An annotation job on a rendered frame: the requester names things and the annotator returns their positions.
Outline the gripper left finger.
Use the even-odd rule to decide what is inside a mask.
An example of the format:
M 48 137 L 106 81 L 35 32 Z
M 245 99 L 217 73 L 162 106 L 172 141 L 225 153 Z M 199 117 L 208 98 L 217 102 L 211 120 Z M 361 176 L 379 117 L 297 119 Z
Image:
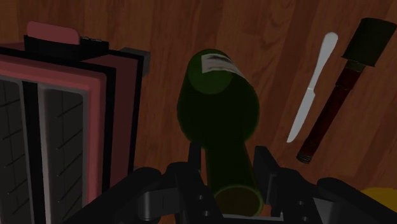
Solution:
M 176 215 L 176 224 L 222 224 L 223 216 L 199 173 L 199 143 L 190 143 L 188 160 L 165 173 L 138 168 L 63 224 L 158 224 Z

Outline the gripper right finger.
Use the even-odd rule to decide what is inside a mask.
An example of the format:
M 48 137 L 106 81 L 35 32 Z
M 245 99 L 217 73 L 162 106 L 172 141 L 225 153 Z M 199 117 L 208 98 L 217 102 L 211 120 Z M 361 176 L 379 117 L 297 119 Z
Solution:
M 308 182 L 278 165 L 267 147 L 256 146 L 254 175 L 272 216 L 284 224 L 397 224 L 397 213 L 336 178 Z

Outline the yellow object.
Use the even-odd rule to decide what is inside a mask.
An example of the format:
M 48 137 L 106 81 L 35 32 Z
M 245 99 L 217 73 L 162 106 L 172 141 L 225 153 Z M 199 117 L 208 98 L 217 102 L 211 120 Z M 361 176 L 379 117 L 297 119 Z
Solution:
M 361 192 L 397 213 L 397 189 L 374 187 Z

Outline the green glass bottle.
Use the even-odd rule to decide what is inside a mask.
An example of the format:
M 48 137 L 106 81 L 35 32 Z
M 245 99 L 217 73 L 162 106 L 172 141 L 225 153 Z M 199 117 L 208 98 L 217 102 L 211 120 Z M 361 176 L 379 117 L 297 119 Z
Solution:
M 253 86 L 231 58 L 216 49 L 189 61 L 177 103 L 178 122 L 205 151 L 207 185 L 223 214 L 256 216 L 263 199 L 246 149 L 259 120 Z

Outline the white table knife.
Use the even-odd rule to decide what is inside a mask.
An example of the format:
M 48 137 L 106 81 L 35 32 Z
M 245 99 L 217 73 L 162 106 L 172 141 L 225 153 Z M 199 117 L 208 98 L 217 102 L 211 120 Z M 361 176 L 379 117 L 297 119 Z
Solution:
M 299 134 L 306 120 L 306 117 L 309 114 L 310 107 L 312 106 L 313 100 L 316 96 L 314 92 L 315 86 L 323 70 L 323 67 L 325 66 L 330 55 L 335 49 L 337 41 L 338 41 L 338 35 L 335 32 L 329 32 L 323 38 L 323 42 L 321 43 L 314 72 L 310 79 L 309 85 L 305 91 L 300 107 L 298 108 L 294 122 L 291 126 L 288 138 L 286 140 L 287 143 L 291 143 L 295 140 L 295 137 Z

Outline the red toaster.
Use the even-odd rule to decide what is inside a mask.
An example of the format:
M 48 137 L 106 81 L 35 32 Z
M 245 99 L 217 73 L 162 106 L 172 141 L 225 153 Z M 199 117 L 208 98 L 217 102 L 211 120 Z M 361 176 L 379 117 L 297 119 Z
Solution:
M 0 44 L 0 224 L 64 224 L 134 170 L 150 57 L 35 21 Z

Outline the dark red handled spatula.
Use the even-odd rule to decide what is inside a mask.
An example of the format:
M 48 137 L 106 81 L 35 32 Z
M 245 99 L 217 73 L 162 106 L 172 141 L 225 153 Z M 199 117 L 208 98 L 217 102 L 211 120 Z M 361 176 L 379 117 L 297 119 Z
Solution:
M 373 67 L 397 31 L 397 24 L 377 18 L 363 18 L 342 55 L 347 60 L 333 91 L 296 158 L 310 163 L 332 121 L 361 73 Z

